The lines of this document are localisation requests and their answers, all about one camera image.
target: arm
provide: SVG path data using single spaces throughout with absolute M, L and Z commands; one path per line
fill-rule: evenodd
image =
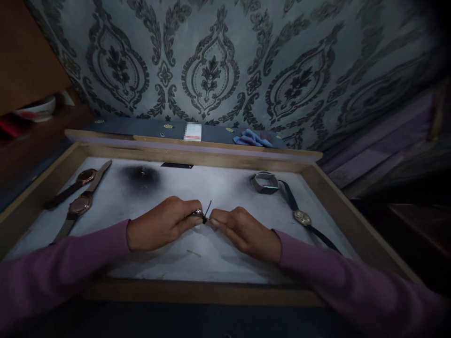
M 0 333 L 77 294 L 100 267 L 130 252 L 129 220 L 0 265 Z
M 271 231 L 241 207 L 214 209 L 210 217 L 240 251 L 298 272 L 330 306 L 370 335 L 421 336 L 449 311 L 449 301 L 426 287 Z
M 298 272 L 331 307 L 375 336 L 422 336 L 437 327 L 449 301 L 422 285 L 384 274 L 284 232 L 279 265 Z
M 156 250 L 202 223 L 187 217 L 199 201 L 169 197 L 135 220 L 39 249 L 0 264 L 0 335 L 79 293 L 93 273 L 130 251 Z

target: patterned wallpaper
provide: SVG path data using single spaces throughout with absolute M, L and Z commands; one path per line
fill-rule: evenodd
M 96 114 L 276 131 L 325 150 L 437 78 L 415 0 L 27 0 Z

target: watch face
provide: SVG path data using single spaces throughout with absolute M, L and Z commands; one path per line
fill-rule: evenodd
M 93 174 L 94 174 L 94 170 L 92 170 L 92 169 L 84 170 L 78 175 L 77 180 L 85 181 L 85 180 L 89 179 Z
M 296 210 L 295 211 L 295 219 L 297 219 L 298 222 L 303 224 L 303 225 L 310 225 L 311 224 L 310 217 L 305 212 L 302 212 L 301 210 Z
M 273 186 L 264 186 L 262 190 L 260 190 L 260 193 L 263 193 L 265 195 L 272 195 L 275 192 L 277 192 L 279 190 L 278 187 L 273 187 Z
M 72 214 L 78 214 L 90 207 L 89 198 L 80 196 L 69 205 L 69 212 Z

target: hand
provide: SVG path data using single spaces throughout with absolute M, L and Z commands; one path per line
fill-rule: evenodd
M 210 222 L 219 228 L 241 252 L 261 261 L 278 263 L 282 255 L 279 236 L 257 221 L 246 209 L 213 209 Z
M 198 200 L 183 201 L 171 196 L 127 226 L 127 242 L 131 251 L 152 251 L 177 240 L 185 231 L 202 223 L 190 216 L 202 209 Z

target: rose gold watch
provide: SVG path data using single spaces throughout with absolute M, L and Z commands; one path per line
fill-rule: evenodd
M 66 200 L 70 195 L 72 195 L 74 192 L 76 192 L 78 189 L 80 189 L 82 186 L 88 184 L 92 180 L 94 180 L 95 173 L 97 172 L 96 169 L 87 169 L 83 170 L 79 175 L 77 176 L 77 180 L 73 185 L 71 185 L 69 188 L 64 190 L 62 193 L 56 195 L 53 197 L 50 201 L 48 201 L 46 204 L 44 204 L 44 209 L 50 210 L 58 205 L 60 205 L 62 202 Z
M 112 162 L 112 160 L 106 162 L 95 174 L 95 178 L 89 188 L 82 192 L 81 195 L 69 205 L 66 221 L 62 225 L 60 232 L 58 232 L 58 235 L 56 235 L 53 241 L 54 243 L 69 235 L 77 219 L 89 210 L 89 208 L 93 204 L 94 191 L 102 180 L 103 174 L 105 173 L 105 171 L 107 171 Z

